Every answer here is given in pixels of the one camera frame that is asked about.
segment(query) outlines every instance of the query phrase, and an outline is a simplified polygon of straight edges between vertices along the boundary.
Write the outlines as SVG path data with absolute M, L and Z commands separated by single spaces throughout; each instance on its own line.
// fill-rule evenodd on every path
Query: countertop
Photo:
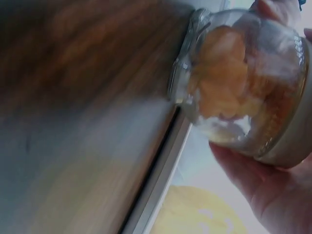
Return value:
M 0 233 L 115 234 L 168 128 L 193 8 L 0 3 Z

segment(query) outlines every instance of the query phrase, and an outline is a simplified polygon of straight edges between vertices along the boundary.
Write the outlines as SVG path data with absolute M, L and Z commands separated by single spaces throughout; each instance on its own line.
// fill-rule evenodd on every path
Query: hand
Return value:
M 256 0 L 251 10 L 290 27 L 301 19 L 298 0 Z
M 252 9 L 288 26 L 300 19 L 297 0 L 258 0 Z M 305 34 L 312 41 L 312 30 L 305 29 Z M 211 149 L 271 234 L 312 234 L 312 155 L 280 170 L 213 144 Z

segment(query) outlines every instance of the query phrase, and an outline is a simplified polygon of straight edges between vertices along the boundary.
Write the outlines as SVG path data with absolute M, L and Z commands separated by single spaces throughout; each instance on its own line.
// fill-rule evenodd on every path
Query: glass jar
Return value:
M 299 136 L 312 100 L 309 50 L 295 30 L 247 10 L 197 10 L 174 64 L 171 98 L 209 141 L 294 166 L 312 151 Z

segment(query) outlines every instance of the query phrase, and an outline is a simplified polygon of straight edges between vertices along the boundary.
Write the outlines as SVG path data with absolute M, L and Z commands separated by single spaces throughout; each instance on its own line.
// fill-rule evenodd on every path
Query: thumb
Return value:
M 307 39 L 312 42 L 312 29 L 305 28 L 304 34 L 306 35 Z
M 257 10 L 261 15 L 290 27 L 300 19 L 298 0 L 259 0 Z

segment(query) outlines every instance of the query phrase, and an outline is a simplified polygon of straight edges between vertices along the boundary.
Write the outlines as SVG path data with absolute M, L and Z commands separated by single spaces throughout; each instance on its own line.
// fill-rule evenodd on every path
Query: wooden table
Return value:
M 0 3 L 0 233 L 115 234 L 175 111 L 192 8 Z

